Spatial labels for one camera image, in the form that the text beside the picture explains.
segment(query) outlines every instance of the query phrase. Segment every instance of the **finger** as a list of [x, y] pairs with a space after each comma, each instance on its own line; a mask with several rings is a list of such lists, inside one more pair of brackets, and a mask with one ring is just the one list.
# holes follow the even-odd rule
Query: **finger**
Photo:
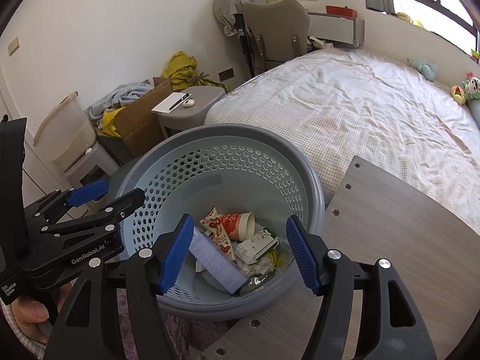
[[68, 295], [71, 291], [71, 284], [67, 283], [59, 288], [59, 295], [58, 295], [58, 302], [57, 302], [57, 311], [60, 312], [60, 310], [63, 307], [63, 304], [68, 298]]
[[49, 318], [46, 307], [28, 297], [20, 297], [11, 305], [11, 311], [20, 330], [33, 340], [47, 343], [47, 337], [36, 325]]

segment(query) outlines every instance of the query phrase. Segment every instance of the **window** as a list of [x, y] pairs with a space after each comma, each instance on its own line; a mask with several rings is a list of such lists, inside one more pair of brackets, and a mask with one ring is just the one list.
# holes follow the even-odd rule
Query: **window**
[[470, 54], [477, 50], [480, 36], [460, 0], [394, 0], [396, 12], [419, 20], [426, 30], [437, 33]]

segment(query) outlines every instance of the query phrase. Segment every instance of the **wooden table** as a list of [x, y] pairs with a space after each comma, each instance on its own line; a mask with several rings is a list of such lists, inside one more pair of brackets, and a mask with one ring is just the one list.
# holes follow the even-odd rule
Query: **wooden table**
[[[480, 237], [428, 196], [359, 157], [325, 217], [328, 247], [354, 261], [392, 261], [443, 360], [480, 308]], [[321, 301], [299, 281], [268, 310], [239, 321], [203, 355], [209, 360], [301, 359]], [[354, 357], [361, 309], [362, 295], [355, 291], [344, 359]], [[260, 326], [254, 328], [252, 320]]]

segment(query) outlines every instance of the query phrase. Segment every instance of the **gray trash basket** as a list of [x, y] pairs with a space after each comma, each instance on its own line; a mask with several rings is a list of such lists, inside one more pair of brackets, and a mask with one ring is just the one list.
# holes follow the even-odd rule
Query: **gray trash basket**
[[[117, 196], [141, 188], [145, 205], [122, 224], [121, 259], [173, 231], [184, 213], [196, 224], [212, 206], [219, 212], [250, 212], [255, 221], [287, 242], [293, 213], [306, 230], [321, 235], [325, 201], [306, 157], [282, 137], [261, 128], [214, 124], [184, 131], [148, 152], [130, 171]], [[160, 307], [193, 320], [225, 321], [265, 309], [301, 279], [290, 254], [288, 265], [268, 283], [243, 296], [216, 290], [195, 274], [188, 253], [175, 286], [157, 297]]]

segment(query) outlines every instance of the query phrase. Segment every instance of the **mattress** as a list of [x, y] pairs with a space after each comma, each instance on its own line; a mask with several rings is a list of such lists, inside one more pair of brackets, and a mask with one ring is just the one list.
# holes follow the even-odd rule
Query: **mattress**
[[480, 234], [480, 132], [449, 89], [366, 50], [322, 50], [257, 76], [205, 124], [242, 123], [288, 139], [328, 204], [358, 155], [422, 191]]

